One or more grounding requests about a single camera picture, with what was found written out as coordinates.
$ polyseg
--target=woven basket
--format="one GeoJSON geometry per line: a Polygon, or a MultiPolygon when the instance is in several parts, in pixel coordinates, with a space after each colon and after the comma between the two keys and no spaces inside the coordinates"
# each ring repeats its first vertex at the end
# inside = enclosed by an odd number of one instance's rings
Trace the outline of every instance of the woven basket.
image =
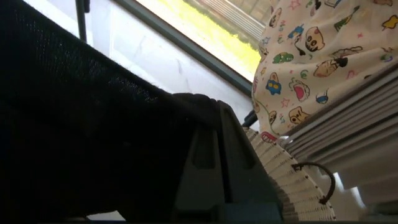
{"type": "MultiPolygon", "coordinates": [[[[261,135],[252,129],[244,128],[244,131],[284,204],[285,222],[336,220],[328,198],[304,170],[292,167],[299,164],[288,152],[277,144],[264,142],[261,135]]],[[[335,181],[331,178],[332,194],[335,181]]]]}

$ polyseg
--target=green grass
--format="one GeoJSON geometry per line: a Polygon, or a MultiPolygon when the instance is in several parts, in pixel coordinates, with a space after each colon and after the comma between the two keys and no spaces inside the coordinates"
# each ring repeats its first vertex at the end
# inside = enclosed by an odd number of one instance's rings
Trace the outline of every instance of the green grass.
{"type": "Polygon", "coordinates": [[[257,50],[249,43],[239,40],[208,16],[204,15],[183,0],[157,0],[169,13],[178,16],[184,26],[204,38],[214,50],[237,61],[242,67],[254,75],[260,60],[257,50]]]}

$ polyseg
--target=window glass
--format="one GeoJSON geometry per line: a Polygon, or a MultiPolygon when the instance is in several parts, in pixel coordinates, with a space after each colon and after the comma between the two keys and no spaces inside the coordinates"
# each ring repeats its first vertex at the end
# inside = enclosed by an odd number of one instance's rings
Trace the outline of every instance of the window glass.
{"type": "Polygon", "coordinates": [[[137,0],[250,82],[260,60],[268,1],[137,0]]]}

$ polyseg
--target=basket handle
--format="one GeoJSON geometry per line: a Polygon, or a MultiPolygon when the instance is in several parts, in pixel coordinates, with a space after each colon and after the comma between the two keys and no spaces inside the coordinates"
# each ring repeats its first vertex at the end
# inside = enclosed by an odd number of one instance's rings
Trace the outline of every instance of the basket handle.
{"type": "Polygon", "coordinates": [[[303,166],[316,166],[316,167],[319,167],[320,169],[323,169],[328,174],[328,176],[330,178],[329,191],[326,194],[326,197],[323,196],[323,198],[321,198],[319,200],[319,203],[321,203],[322,205],[326,205],[326,203],[329,201],[329,199],[333,195],[333,192],[335,191],[335,187],[336,187],[335,176],[333,176],[333,174],[330,172],[330,170],[328,170],[326,167],[324,167],[321,164],[317,164],[316,162],[301,162],[301,163],[292,165],[294,171],[302,170],[303,166]]]}

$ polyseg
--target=sunlit lawn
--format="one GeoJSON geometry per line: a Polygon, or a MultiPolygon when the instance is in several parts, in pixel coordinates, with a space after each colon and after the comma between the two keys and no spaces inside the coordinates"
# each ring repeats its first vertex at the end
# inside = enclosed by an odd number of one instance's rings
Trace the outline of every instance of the sunlit lawn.
{"type": "Polygon", "coordinates": [[[172,23],[180,23],[176,28],[185,35],[189,32],[201,37],[201,43],[198,44],[252,81],[260,56],[250,44],[241,42],[237,35],[232,35],[183,0],[140,0],[140,2],[172,26],[176,25],[172,23]]]}

